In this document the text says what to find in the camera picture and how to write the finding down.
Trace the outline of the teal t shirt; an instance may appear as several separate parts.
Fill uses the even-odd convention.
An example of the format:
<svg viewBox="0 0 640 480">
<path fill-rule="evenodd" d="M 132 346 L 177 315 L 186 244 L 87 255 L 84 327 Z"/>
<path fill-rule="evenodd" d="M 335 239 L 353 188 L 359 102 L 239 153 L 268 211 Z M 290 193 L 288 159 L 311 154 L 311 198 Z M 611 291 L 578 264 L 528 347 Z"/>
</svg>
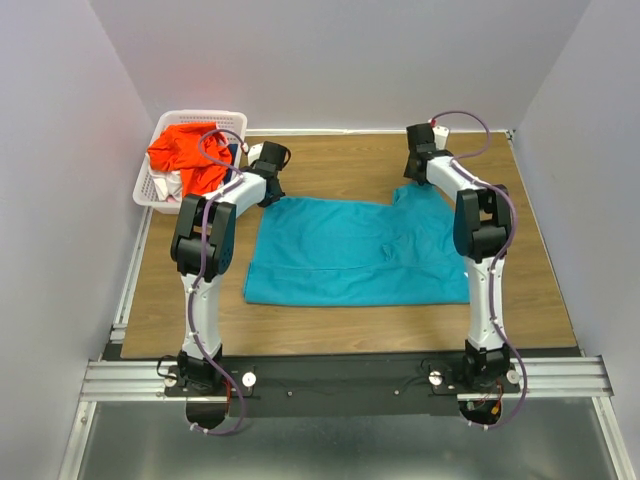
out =
<svg viewBox="0 0 640 480">
<path fill-rule="evenodd" d="M 453 210 L 430 186 L 388 205 L 285 197 L 267 207 L 244 284 L 251 304 L 368 307 L 466 304 Z"/>
</svg>

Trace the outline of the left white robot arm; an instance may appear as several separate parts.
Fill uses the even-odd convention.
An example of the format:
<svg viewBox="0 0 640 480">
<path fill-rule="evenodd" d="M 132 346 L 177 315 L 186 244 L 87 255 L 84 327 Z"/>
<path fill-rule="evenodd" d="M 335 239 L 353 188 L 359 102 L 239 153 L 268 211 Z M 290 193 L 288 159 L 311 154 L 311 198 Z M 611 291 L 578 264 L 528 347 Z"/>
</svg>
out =
<svg viewBox="0 0 640 480">
<path fill-rule="evenodd" d="M 225 380 L 220 358 L 221 280 L 231 265 L 238 217 L 285 196 L 278 175 L 291 159 L 289 148 L 264 141 L 248 149 L 248 165 L 231 180 L 204 195 L 189 194 L 181 207 L 170 256 L 185 295 L 185 336 L 177 372 L 169 377 L 186 388 L 215 391 Z"/>
</svg>

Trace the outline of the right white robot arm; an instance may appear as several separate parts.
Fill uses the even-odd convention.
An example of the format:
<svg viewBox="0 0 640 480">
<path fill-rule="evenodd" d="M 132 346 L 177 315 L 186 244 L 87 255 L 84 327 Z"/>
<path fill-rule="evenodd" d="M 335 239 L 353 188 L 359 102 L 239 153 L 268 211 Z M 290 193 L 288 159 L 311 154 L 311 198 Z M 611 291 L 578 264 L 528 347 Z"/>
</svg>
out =
<svg viewBox="0 0 640 480">
<path fill-rule="evenodd" d="M 470 329 L 461 380 L 468 387 L 491 383 L 510 369 L 502 313 L 502 274 L 512 241 L 512 204 L 503 186 L 472 175 L 445 149 L 447 131 L 433 123 L 408 126 L 404 176 L 437 187 L 454 201 L 453 243 L 469 281 Z"/>
</svg>

